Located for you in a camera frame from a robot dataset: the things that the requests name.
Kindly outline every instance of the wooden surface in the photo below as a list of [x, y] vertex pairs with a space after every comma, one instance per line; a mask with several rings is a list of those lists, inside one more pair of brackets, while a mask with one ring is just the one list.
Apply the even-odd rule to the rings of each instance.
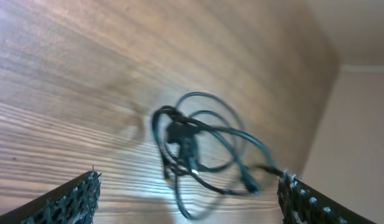
[[[301, 0], [0, 0], [0, 214], [94, 165], [96, 223], [184, 222], [149, 116], [196, 90], [229, 102], [280, 168], [301, 173], [336, 71]], [[183, 107], [203, 108], [223, 113], [198, 98]], [[211, 140], [207, 165], [228, 159]], [[223, 187], [234, 172], [205, 178]], [[182, 186], [192, 211], [215, 197]], [[202, 223], [279, 223], [275, 192], [226, 199]]]

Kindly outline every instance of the black mesh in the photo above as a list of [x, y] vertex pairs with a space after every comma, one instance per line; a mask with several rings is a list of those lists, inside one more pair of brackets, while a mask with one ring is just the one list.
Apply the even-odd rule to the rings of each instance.
[[283, 224], [374, 223], [287, 174], [279, 180], [278, 199]]
[[89, 171], [0, 216], [1, 223], [90, 224], [98, 209], [100, 174]]
[[98, 209], [100, 181], [97, 172], [91, 172], [85, 180], [68, 194], [57, 200], [49, 200], [44, 208], [22, 224], [87, 224], [92, 223]]

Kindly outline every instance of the tangled cable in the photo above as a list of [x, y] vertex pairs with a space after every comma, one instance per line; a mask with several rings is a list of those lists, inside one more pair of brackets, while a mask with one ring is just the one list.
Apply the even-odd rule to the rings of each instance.
[[[192, 96], [202, 96], [211, 98], [221, 105], [223, 105], [234, 117], [236, 120], [240, 130], [234, 129], [230, 126], [230, 123], [220, 114], [209, 111], [209, 110], [200, 110], [196, 111], [189, 116], [184, 116], [180, 111], [179, 107], [186, 99]], [[166, 114], [171, 119], [171, 123], [166, 128], [167, 139], [164, 142], [161, 139], [161, 133], [159, 131], [160, 117], [161, 115]], [[225, 126], [210, 126], [207, 125], [197, 119], [196, 116], [201, 114], [208, 114], [218, 118]], [[232, 160], [227, 162], [226, 164], [218, 167], [207, 167], [200, 163], [199, 156], [199, 148], [197, 145], [196, 135], [199, 133], [206, 131], [210, 133], [213, 137], [218, 139], [225, 148], [232, 155]], [[239, 195], [246, 196], [250, 194], [258, 194], [260, 191], [259, 184], [255, 181], [255, 179], [251, 176], [249, 171], [251, 169], [263, 169], [270, 174], [274, 174], [277, 176], [282, 176], [283, 172], [278, 170], [271, 158], [271, 153], [268, 148], [259, 140], [254, 138], [245, 132], [245, 127], [238, 117], [236, 112], [232, 107], [226, 104], [223, 100], [218, 97], [202, 92], [192, 92], [181, 97], [176, 103], [175, 107], [173, 106], [163, 106], [158, 109], [152, 117], [152, 133], [154, 140], [159, 148], [159, 152], [162, 159], [163, 164], [163, 174], [164, 178], [168, 185], [170, 185], [174, 189], [176, 202], [178, 204], [180, 212], [188, 219], [198, 220], [204, 218], [208, 213], [200, 216], [191, 215], [182, 201], [179, 192], [179, 177], [183, 175], [192, 176], [198, 183], [203, 185], [205, 188], [212, 190], [214, 192], [220, 193], [222, 195]], [[221, 133], [227, 133], [232, 136], [232, 144], [230, 144]], [[240, 150], [237, 151], [237, 140], [236, 137], [242, 138], [242, 144], [240, 146]], [[266, 163], [268, 165], [256, 165], [254, 167], [245, 166], [241, 157], [243, 157], [246, 151], [246, 141], [254, 144], [258, 149], [261, 149], [263, 154], [265, 155]], [[173, 155], [173, 153], [169, 150], [168, 144], [177, 144], [179, 146], [179, 150], [177, 155]], [[211, 184], [208, 184], [204, 180], [199, 177], [199, 172], [209, 172], [209, 173], [218, 173], [226, 170], [233, 163], [236, 163], [240, 169], [241, 181], [244, 183], [247, 192], [239, 192], [232, 189], [221, 189]]]

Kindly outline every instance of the cable plug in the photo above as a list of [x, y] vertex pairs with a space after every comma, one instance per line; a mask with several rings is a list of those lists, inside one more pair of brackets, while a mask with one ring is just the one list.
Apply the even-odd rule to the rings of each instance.
[[249, 193], [260, 194], [260, 185], [255, 181], [254, 177], [252, 177], [247, 171], [242, 171], [241, 173], [241, 181], [243, 181], [244, 186], [246, 187]]
[[163, 174], [164, 174], [164, 180], [166, 181], [167, 187], [169, 189], [172, 189], [172, 181], [171, 181], [170, 175], [168, 174], [167, 167], [164, 167]]
[[187, 168], [189, 171], [197, 171], [199, 168], [197, 166], [196, 160], [193, 157], [188, 157], [187, 159]]
[[181, 145], [183, 139], [192, 138], [200, 132], [200, 129], [190, 124], [172, 122], [167, 126], [166, 132], [168, 144], [177, 143]]

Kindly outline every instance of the black object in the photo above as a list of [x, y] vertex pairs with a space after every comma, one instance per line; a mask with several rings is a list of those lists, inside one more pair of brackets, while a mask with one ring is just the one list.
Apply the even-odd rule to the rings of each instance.
[[[192, 96], [211, 98], [222, 104], [232, 114], [241, 131], [232, 128], [223, 116], [213, 111], [196, 111], [189, 116], [184, 116], [179, 111], [179, 106], [184, 100]], [[160, 117], [164, 114], [171, 119], [171, 122], [166, 128], [167, 139], [165, 141], [161, 139], [159, 130]], [[208, 114], [218, 118], [225, 125], [225, 127], [210, 126], [194, 119], [194, 117], [200, 114]], [[260, 191], [260, 185], [250, 175], [250, 171], [253, 169], [263, 169], [267, 173], [280, 177], [278, 198], [279, 205], [284, 216], [283, 223], [285, 224], [372, 223], [371, 221], [327, 198], [325, 195], [311, 189], [301, 181], [295, 180], [294, 176], [276, 168], [268, 148], [256, 138], [244, 132], [244, 125], [235, 111], [216, 96], [201, 92], [188, 93], [181, 97], [174, 107], [163, 106], [155, 111], [151, 122], [153, 137], [159, 148], [159, 153], [162, 159], [164, 178], [168, 186], [172, 187], [174, 190], [176, 202], [180, 212], [188, 219], [203, 219], [209, 215], [209, 212], [203, 212], [200, 215], [192, 215], [187, 211], [180, 195], [178, 183], [179, 177], [182, 177], [183, 175], [190, 175], [207, 189], [213, 190], [214, 192], [218, 192], [222, 195], [247, 196], [250, 194], [259, 194]], [[233, 157], [232, 161], [218, 167], [206, 167], [200, 163], [197, 135], [204, 131], [213, 135], [225, 146]], [[221, 135], [221, 133], [232, 135], [232, 145]], [[235, 137], [242, 138], [243, 142], [240, 147], [237, 146]], [[263, 151], [266, 164], [258, 164], [253, 167], [247, 167], [242, 163], [241, 158], [245, 153], [246, 141], [251, 142], [258, 149]], [[176, 156], [171, 153], [168, 148], [168, 144], [176, 144], [178, 146], [178, 153]], [[199, 172], [218, 173], [226, 170], [233, 163], [236, 163], [239, 166], [240, 180], [245, 185], [246, 192], [237, 192], [232, 189], [220, 189], [206, 183], [199, 177]]]
[[374, 223], [295, 179], [294, 176], [284, 173], [279, 179], [278, 187], [284, 224]]
[[100, 175], [88, 171], [0, 216], [0, 224], [90, 224], [98, 209]]

